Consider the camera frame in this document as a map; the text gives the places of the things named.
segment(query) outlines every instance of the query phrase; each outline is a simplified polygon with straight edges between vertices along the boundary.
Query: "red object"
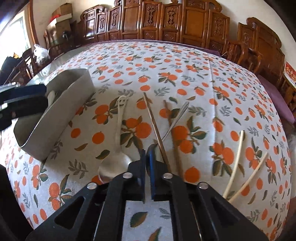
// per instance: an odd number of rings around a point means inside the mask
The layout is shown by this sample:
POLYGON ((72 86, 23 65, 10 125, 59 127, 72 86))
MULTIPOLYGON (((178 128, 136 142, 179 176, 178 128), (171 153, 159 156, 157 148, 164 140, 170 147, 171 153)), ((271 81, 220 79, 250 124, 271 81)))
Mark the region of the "red object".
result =
POLYGON ((60 16, 61 16, 60 14, 52 16, 49 22, 51 23, 53 20, 55 20, 56 18, 58 18, 60 16))

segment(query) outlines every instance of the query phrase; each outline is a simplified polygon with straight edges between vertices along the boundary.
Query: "tablecloth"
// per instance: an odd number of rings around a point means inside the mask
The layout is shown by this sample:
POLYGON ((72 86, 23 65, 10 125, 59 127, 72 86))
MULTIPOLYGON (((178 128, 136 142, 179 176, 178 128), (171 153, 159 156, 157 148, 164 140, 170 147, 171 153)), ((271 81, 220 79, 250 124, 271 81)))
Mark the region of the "tablecloth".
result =
MULTIPOLYGON (((121 133, 123 152, 138 160, 138 148, 153 143, 155 135, 142 98, 146 92, 161 136, 169 128, 168 115, 175 118, 190 102, 172 132, 189 183, 205 181, 224 192, 241 130, 245 130, 242 155, 228 198, 269 153, 233 205, 270 240, 281 233, 290 200, 290 152, 276 109, 253 73, 191 46, 118 41, 92 46, 46 81, 78 67, 88 67, 97 91, 77 110, 47 160, 40 162, 22 151, 13 126, 2 134, 1 157, 20 208, 34 228, 88 182, 99 183, 97 169, 113 151, 119 96, 129 97, 121 133)), ((176 173, 171 138, 164 147, 176 173)), ((123 240, 172 240, 170 228, 167 202, 147 206, 128 202, 123 240)))

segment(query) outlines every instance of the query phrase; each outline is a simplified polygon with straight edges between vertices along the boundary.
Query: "silver utensil handle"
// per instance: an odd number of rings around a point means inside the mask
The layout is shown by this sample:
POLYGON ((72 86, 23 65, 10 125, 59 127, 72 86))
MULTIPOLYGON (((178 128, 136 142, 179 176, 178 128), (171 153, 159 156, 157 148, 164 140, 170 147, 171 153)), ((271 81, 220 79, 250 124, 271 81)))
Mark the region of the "silver utensil handle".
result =
POLYGON ((174 119, 172 125, 170 126, 170 128, 168 129, 167 133, 164 135, 164 137, 161 139, 162 142, 165 141, 165 139, 167 138, 167 136, 169 135, 170 131, 174 128, 174 126, 177 124, 178 120, 180 120, 180 118, 182 117, 182 115, 185 113, 185 111, 187 110, 189 106, 189 101, 186 101, 185 104, 182 106, 182 108, 180 109, 178 115, 176 116, 176 118, 174 119))
POLYGON ((120 135, 121 135, 121 123, 123 119, 123 111, 126 106, 127 96, 120 96, 117 100, 117 109, 118 109, 118 119, 117 119, 117 126, 116 126, 116 134, 115 134, 115 151, 120 151, 120 135))

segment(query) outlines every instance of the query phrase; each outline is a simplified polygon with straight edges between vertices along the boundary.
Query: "metal bolt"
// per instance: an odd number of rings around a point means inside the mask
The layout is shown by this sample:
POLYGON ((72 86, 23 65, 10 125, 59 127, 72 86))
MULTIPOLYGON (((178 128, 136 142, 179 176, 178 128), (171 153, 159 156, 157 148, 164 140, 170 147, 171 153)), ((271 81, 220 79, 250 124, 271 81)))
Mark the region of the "metal bolt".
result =
POLYGON ((167 173, 165 173, 165 174, 163 175, 163 178, 165 178, 165 179, 172 179, 172 178, 173 178, 173 174, 167 172, 167 173))
POLYGON ((130 172, 125 172, 122 174, 123 178, 130 179, 133 177, 133 174, 130 172))
POLYGON ((96 189, 97 184, 96 183, 89 183, 89 184, 87 184, 86 187, 90 190, 93 190, 93 189, 96 189))
POLYGON ((207 189, 209 187, 209 185, 207 183, 202 182, 202 183, 198 184, 198 187, 200 189, 204 189, 205 190, 205 189, 207 189))

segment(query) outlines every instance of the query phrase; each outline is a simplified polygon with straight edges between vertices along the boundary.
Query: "open cardboard box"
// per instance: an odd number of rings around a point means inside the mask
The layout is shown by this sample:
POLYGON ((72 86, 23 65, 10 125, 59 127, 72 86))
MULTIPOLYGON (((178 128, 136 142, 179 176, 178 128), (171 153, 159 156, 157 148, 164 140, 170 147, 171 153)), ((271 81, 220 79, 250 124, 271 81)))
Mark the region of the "open cardboard box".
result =
POLYGON ((95 92, 88 69, 69 69, 47 84, 46 96, 54 91, 61 95, 44 113, 19 118, 14 134, 21 149, 35 159, 46 159, 69 121, 95 92))

